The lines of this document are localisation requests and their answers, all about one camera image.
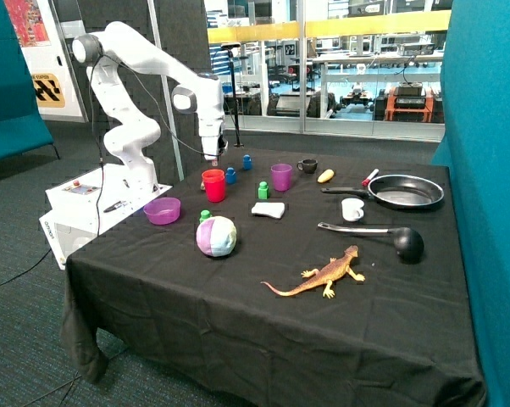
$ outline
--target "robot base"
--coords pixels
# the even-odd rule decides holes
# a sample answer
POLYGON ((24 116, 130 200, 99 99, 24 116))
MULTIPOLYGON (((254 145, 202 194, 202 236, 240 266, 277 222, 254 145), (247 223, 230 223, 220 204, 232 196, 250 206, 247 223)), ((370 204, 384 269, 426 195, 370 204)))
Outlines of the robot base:
POLYGON ((106 164, 104 185, 103 172, 97 168, 46 190, 52 210, 39 221, 61 270, 67 257, 97 237, 97 228, 103 234, 171 188, 159 184, 155 192, 133 193, 125 182, 126 172, 124 165, 106 164), (104 212, 117 203, 118 208, 104 212))

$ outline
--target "teal partition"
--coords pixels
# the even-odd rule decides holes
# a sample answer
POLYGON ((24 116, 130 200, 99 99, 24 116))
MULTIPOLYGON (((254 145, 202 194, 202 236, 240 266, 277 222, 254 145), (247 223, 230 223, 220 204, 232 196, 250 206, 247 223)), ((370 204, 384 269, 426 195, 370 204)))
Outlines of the teal partition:
POLYGON ((0 0, 0 159, 52 144, 3 0, 0 0))
POLYGON ((510 2, 456 0, 441 73, 448 165, 489 405, 510 406, 510 2))

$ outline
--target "yellow sign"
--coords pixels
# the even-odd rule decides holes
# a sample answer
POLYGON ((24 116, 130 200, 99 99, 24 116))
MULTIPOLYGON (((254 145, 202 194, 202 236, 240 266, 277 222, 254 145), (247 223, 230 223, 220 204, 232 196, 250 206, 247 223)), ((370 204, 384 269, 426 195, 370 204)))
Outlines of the yellow sign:
POLYGON ((31 75, 39 108, 64 108, 65 99, 58 78, 53 74, 31 75))
MULTIPOLYGON (((418 31, 446 31, 451 10, 398 13, 306 22, 306 37, 356 36, 418 31)), ((300 25, 290 23, 208 29, 208 42, 275 41, 300 36, 300 25)))

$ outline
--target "ladle handle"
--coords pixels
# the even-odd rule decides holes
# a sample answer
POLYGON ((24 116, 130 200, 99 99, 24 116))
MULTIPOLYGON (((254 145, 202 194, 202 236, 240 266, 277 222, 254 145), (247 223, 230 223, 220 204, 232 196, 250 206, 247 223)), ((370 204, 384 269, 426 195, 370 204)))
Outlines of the ladle handle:
POLYGON ((319 222, 317 226, 323 229, 328 229, 329 231, 344 231, 346 233, 392 233, 394 231, 392 229, 368 229, 365 227, 336 226, 326 222, 319 222))

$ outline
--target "yellow railing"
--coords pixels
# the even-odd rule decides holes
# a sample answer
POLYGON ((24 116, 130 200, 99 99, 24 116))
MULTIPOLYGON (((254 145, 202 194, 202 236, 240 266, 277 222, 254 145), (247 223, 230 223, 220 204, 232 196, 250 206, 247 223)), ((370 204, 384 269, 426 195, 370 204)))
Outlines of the yellow railing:
MULTIPOLYGON (((415 31, 445 31, 449 27, 451 11, 427 13, 399 13, 357 17, 354 19, 332 19, 308 21, 306 37, 355 36, 362 34, 386 34, 415 31)), ((298 38, 298 23, 252 25, 246 27, 212 28, 208 30, 208 42, 254 42, 298 38)))

